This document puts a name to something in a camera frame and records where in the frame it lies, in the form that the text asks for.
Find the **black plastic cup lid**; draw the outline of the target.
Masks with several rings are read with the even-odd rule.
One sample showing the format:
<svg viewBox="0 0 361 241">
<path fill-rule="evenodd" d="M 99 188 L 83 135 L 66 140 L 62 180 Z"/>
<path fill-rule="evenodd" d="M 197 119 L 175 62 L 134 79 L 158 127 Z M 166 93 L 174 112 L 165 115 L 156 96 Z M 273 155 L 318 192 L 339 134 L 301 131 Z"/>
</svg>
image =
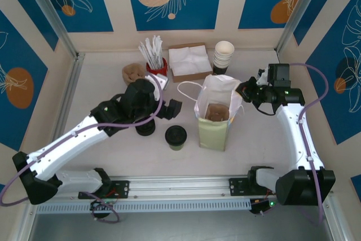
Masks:
<svg viewBox="0 0 361 241">
<path fill-rule="evenodd" d="M 167 128 L 165 132 L 165 140 L 172 146 L 180 146 L 185 143 L 187 132 L 180 125 L 173 125 Z"/>
</svg>

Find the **brown pulp cup carrier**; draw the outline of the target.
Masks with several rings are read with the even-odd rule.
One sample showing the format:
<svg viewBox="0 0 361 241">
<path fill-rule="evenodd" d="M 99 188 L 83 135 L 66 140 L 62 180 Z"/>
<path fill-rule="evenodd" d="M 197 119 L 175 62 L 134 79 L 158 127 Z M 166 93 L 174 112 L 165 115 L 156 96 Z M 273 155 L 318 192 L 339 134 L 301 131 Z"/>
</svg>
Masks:
<svg viewBox="0 0 361 241">
<path fill-rule="evenodd" d="M 229 115 L 229 108 L 227 106 L 210 103 L 206 110 L 205 119 L 213 122 L 226 121 Z"/>
</svg>

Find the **white and green paper bag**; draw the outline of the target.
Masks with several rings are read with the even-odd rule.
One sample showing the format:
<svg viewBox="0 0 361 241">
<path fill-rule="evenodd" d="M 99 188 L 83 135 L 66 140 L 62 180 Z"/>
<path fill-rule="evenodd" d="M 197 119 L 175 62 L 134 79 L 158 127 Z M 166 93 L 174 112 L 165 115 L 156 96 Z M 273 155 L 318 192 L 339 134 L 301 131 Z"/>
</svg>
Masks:
<svg viewBox="0 0 361 241">
<path fill-rule="evenodd" d="M 244 109 L 242 97 L 236 92 L 241 84 L 240 80 L 226 75 L 208 75 L 196 99 L 180 90 L 181 82 L 177 86 L 179 93 L 195 102 L 194 112 L 198 123 L 199 145 L 202 148 L 224 151 L 226 149 L 227 133 L 231 123 L 240 109 Z M 207 107 L 210 103 L 223 104 L 229 108 L 229 118 L 226 121 L 213 122 L 205 119 Z"/>
</svg>

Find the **bundle of white straws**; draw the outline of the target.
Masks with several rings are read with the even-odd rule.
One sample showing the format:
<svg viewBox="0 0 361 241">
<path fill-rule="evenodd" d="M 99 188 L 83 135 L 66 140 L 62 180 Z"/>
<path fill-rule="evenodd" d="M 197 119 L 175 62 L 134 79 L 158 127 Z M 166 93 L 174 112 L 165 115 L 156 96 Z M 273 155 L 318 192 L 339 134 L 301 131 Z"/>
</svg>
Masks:
<svg viewBox="0 0 361 241">
<path fill-rule="evenodd" d="M 150 41 L 149 38 L 146 38 L 144 42 L 140 42 L 138 46 L 139 51 L 142 53 L 143 57 L 147 62 L 151 61 L 160 61 L 163 59 L 162 56 L 162 39 L 160 36 L 153 36 Z"/>
</svg>

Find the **stack of pulp cup carriers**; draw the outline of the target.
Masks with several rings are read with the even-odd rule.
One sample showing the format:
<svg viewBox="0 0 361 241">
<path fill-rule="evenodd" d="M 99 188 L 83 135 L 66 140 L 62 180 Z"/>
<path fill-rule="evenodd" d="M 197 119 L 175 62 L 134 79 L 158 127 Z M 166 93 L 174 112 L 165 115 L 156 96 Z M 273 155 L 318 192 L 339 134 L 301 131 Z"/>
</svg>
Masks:
<svg viewBox="0 0 361 241">
<path fill-rule="evenodd" d="M 139 63 L 131 63 L 123 67 L 122 78 L 126 85 L 135 82 L 137 79 L 144 79 L 146 70 L 143 65 Z"/>
</svg>

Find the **brown cardboard napkin box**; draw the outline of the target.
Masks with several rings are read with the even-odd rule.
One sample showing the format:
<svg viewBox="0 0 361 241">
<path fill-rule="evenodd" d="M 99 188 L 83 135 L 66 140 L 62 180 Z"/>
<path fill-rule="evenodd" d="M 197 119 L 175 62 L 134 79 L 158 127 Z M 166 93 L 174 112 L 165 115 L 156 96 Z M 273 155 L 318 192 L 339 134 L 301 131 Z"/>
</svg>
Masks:
<svg viewBox="0 0 361 241">
<path fill-rule="evenodd" d="M 193 46 L 201 46 L 204 45 L 205 43 L 203 42 L 199 42 L 199 43 L 188 43 L 188 44 L 181 44 L 181 45 L 174 45 L 174 46 L 170 46 L 169 49 L 180 49 L 183 47 L 193 47 Z M 202 80 L 204 79 L 206 76 L 211 75 L 213 73 L 213 69 L 210 72 L 204 72 L 204 73 L 197 73 L 197 74 L 193 74 L 193 75 L 185 75 L 185 76 L 175 76 L 170 68 L 170 64 L 169 64 L 169 68 L 168 68 L 170 74 L 172 75 L 173 78 L 173 82 L 177 83 L 177 82 L 183 82 L 183 81 L 195 81 L 195 80 Z"/>
</svg>

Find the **stack of paper cups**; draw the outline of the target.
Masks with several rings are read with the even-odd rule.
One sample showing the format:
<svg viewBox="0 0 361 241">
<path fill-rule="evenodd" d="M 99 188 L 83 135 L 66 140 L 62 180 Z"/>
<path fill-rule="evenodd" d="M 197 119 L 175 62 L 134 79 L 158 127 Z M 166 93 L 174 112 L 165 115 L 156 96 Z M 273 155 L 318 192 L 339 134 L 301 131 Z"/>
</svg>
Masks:
<svg viewBox="0 0 361 241">
<path fill-rule="evenodd" d="M 219 41 L 216 44 L 213 56 L 213 73 L 215 75 L 226 73 L 234 51 L 235 48 L 231 42 Z"/>
</svg>

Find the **red straw holder cup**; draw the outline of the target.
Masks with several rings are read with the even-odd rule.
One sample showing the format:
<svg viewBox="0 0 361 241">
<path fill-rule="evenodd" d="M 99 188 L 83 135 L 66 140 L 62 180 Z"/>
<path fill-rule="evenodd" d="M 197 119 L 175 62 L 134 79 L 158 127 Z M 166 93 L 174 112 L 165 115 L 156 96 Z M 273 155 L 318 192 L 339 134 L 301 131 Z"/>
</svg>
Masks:
<svg viewBox="0 0 361 241">
<path fill-rule="evenodd" d="M 168 73 L 168 64 L 165 58 L 158 61 L 151 61 L 150 63 L 147 62 L 146 64 L 146 71 L 150 72 L 154 75 L 161 74 L 163 76 L 167 76 Z"/>
</svg>

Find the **white paper napkins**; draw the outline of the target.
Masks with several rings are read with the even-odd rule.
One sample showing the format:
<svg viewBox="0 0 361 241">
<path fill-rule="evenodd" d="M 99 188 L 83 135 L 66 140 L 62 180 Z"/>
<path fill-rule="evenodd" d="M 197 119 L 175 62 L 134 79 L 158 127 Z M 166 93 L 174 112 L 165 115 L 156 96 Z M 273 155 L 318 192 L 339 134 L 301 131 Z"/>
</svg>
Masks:
<svg viewBox="0 0 361 241">
<path fill-rule="evenodd" d="M 169 49 L 169 64 L 175 76 L 193 75 L 212 70 L 204 45 Z"/>
</svg>

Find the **black controller board with LED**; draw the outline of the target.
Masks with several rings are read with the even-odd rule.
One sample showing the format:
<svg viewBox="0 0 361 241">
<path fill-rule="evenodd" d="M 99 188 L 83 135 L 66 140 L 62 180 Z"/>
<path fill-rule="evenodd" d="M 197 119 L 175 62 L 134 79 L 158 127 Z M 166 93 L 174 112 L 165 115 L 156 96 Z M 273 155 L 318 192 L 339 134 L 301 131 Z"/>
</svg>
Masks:
<svg viewBox="0 0 361 241">
<path fill-rule="evenodd" d="M 108 211 L 110 212 L 111 209 L 108 206 L 114 206 L 117 202 L 116 201 L 105 201 L 102 203 L 98 200 L 94 200 L 90 203 L 90 210 L 91 211 Z"/>
<path fill-rule="evenodd" d="M 274 199 L 254 199 L 250 201 L 250 212 L 255 215 L 263 216 L 277 205 L 277 201 Z"/>
</svg>

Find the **aluminium side frame rail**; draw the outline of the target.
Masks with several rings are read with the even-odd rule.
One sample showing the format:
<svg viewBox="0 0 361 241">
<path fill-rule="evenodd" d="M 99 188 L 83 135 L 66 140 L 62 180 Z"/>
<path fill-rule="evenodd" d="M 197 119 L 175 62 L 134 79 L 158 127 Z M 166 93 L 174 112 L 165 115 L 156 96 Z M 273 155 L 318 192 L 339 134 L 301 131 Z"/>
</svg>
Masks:
<svg viewBox="0 0 361 241">
<path fill-rule="evenodd" d="M 77 124 L 68 132 L 65 132 L 65 125 L 67 123 L 84 58 L 85 54 L 80 53 L 78 60 L 73 62 L 60 106 L 58 123 L 56 124 L 54 132 L 54 141 L 45 147 L 43 157 L 41 158 L 41 161 L 37 163 L 40 171 L 38 178 L 41 180 L 50 180 L 63 165 L 70 161 L 73 153 L 79 149 L 75 138 L 78 136 L 78 130 L 81 128 L 81 124 Z"/>
</svg>

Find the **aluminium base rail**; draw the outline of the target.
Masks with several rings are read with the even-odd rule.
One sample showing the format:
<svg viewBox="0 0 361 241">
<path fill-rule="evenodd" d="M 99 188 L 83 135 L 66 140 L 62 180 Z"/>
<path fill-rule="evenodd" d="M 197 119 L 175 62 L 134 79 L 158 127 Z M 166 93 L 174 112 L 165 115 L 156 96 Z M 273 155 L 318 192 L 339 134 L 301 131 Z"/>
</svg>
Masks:
<svg viewBox="0 0 361 241">
<path fill-rule="evenodd" d="M 198 196 L 208 196 L 216 198 L 221 196 L 231 196 L 228 180 L 230 178 L 242 178 L 245 176 L 234 177 L 153 177 L 153 178 L 122 178 L 118 180 L 127 180 L 129 184 L 129 193 L 127 198 L 196 198 Z M 99 200 L 101 198 L 91 195 L 89 192 L 72 192 L 65 195 L 72 195 L 79 199 Z M 260 198 L 262 196 L 248 196 L 251 198 Z"/>
</svg>

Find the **aluminium frame post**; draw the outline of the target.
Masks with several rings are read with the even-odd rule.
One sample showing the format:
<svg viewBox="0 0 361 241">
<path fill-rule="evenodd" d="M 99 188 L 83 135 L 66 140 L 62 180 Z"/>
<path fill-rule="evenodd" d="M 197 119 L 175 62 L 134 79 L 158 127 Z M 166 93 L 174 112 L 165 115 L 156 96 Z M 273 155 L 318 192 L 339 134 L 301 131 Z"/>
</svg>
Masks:
<svg viewBox="0 0 361 241">
<path fill-rule="evenodd" d="M 280 56 L 280 54 L 284 51 L 288 41 L 292 38 L 294 30 L 299 24 L 310 2 L 311 0 L 298 0 L 275 49 L 277 56 Z"/>
<path fill-rule="evenodd" d="M 58 38 L 62 41 L 65 49 L 76 62 L 78 60 L 79 52 L 74 46 L 68 32 L 62 23 L 58 13 L 53 7 L 50 0 L 35 0 L 42 10 L 42 13 L 45 15 L 47 21 L 51 25 L 52 29 L 55 31 Z"/>
</svg>

